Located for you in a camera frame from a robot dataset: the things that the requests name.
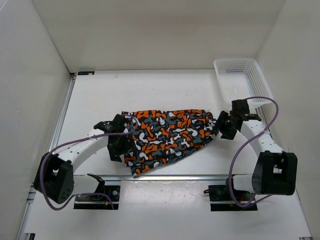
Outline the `orange camouflage shorts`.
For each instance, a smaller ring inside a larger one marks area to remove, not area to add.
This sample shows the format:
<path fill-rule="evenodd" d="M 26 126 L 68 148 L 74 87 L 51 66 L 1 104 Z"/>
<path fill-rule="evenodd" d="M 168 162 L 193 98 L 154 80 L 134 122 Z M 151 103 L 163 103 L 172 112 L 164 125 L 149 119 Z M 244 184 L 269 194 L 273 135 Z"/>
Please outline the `orange camouflage shorts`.
<path fill-rule="evenodd" d="M 123 112 L 135 128 L 124 163 L 133 176 L 176 163 L 204 148 L 218 134 L 216 118 L 204 109 Z"/>

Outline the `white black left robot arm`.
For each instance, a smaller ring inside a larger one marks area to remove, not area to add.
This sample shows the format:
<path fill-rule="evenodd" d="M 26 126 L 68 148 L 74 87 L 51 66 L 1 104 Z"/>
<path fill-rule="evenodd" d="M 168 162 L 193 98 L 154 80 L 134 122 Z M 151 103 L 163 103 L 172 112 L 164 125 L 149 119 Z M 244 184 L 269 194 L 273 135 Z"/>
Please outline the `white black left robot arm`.
<path fill-rule="evenodd" d="M 93 128 L 84 138 L 56 146 L 42 156 L 33 188 L 43 194 L 48 206 L 55 211 L 65 208 L 76 196 L 90 196 L 93 200 L 105 197 L 109 200 L 101 177 L 91 173 L 74 176 L 74 173 L 92 155 L 105 148 L 110 137 L 127 137 L 135 128 L 110 128 L 106 131 Z"/>

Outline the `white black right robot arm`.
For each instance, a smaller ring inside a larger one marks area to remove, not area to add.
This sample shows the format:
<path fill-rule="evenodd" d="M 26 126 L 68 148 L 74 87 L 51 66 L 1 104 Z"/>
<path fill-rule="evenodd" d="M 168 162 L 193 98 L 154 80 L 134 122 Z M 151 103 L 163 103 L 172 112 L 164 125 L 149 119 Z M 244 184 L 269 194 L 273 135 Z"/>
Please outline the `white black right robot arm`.
<path fill-rule="evenodd" d="M 295 192 L 298 158 L 284 151 L 264 130 L 257 114 L 231 115 L 225 111 L 216 121 L 222 138 L 233 140 L 241 133 L 257 155 L 253 173 L 231 174 L 226 180 L 224 193 L 230 200 L 238 199 L 243 192 L 256 195 L 291 196 Z"/>

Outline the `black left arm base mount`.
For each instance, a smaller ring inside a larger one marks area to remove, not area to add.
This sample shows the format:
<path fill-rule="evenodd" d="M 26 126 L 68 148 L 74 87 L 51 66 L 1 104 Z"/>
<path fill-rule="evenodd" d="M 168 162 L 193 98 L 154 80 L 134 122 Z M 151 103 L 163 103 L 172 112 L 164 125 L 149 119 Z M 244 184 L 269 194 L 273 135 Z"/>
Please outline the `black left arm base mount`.
<path fill-rule="evenodd" d="M 74 177 L 75 210 L 118 210 L 121 183 L 88 173 Z"/>

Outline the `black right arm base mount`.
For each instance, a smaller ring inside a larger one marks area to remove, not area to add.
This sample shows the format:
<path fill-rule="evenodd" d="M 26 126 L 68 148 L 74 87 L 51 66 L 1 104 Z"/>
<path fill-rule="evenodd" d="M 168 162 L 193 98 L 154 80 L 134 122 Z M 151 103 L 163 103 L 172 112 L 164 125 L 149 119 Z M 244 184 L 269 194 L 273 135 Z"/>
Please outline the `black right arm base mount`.
<path fill-rule="evenodd" d="M 246 204 L 253 196 L 252 193 L 247 191 L 233 191 L 236 200 L 240 204 Z M 238 211 L 257 211 L 257 205 L 242 208 L 235 204 L 233 201 L 229 188 L 224 185 L 209 185 L 203 191 L 203 194 L 209 196 L 210 211 L 211 212 L 238 212 Z"/>

